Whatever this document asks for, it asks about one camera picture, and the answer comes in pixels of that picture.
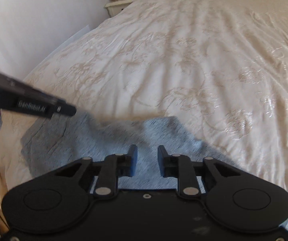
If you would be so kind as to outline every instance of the screw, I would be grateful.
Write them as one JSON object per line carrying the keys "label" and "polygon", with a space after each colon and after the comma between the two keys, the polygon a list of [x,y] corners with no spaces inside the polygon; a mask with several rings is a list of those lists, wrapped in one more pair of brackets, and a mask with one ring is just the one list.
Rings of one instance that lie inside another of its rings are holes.
{"label": "screw", "polygon": [[97,195],[100,195],[100,196],[107,196],[108,194],[111,193],[111,190],[109,188],[98,188],[95,190],[96,194]]}
{"label": "screw", "polygon": [[189,188],[184,188],[183,192],[185,195],[195,196],[199,193],[199,190],[197,188],[189,187]]}
{"label": "screw", "polygon": [[144,194],[143,195],[143,198],[145,198],[145,199],[150,199],[152,196],[150,195],[150,194]]}

